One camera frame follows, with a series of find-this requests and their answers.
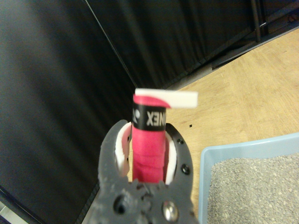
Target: plastic tray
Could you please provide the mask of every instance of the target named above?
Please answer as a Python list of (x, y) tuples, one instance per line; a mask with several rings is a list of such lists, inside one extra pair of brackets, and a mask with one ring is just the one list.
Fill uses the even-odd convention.
[(211, 167), (214, 164), (233, 158), (266, 159), (298, 152), (299, 133), (205, 148), (201, 153), (200, 159), (199, 223), (207, 224), (207, 203), (211, 183)]

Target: black band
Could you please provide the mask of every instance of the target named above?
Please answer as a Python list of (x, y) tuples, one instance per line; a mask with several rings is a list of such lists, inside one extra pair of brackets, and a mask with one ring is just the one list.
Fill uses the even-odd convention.
[(145, 131), (164, 131), (166, 128), (166, 108), (133, 103), (133, 125)]

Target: black backdrop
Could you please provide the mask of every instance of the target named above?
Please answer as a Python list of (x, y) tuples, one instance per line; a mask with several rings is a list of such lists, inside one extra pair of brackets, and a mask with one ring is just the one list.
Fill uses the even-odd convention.
[(167, 88), (253, 30), (248, 0), (88, 2), (138, 87)]
[(134, 86), (84, 2), (0, 10), (0, 200), (29, 223), (81, 223), (101, 142), (130, 119)]
[(248, 0), (0, 1), (0, 200), (81, 223), (136, 86), (166, 88), (253, 31)]

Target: wooden floor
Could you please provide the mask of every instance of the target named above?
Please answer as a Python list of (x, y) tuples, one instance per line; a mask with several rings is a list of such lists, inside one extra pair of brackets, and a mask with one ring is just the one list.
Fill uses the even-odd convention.
[(197, 91), (199, 106), (170, 109), (167, 122), (177, 128), (191, 152), (192, 201), (197, 214), (204, 148), (299, 132), (299, 29), (181, 90)]

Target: bolt hole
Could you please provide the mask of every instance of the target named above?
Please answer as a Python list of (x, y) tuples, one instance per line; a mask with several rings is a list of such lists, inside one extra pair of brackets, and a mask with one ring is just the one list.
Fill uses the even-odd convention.
[(126, 212), (126, 206), (124, 204), (124, 195), (120, 195), (116, 198), (113, 204), (113, 209), (116, 214), (122, 215)]
[(181, 139), (178, 139), (178, 143), (179, 143), (179, 144), (183, 144), (183, 143), (184, 143), (184, 141), (183, 141), (183, 140), (181, 140)]
[(181, 170), (185, 175), (189, 175), (191, 173), (189, 166), (186, 164), (182, 165)]

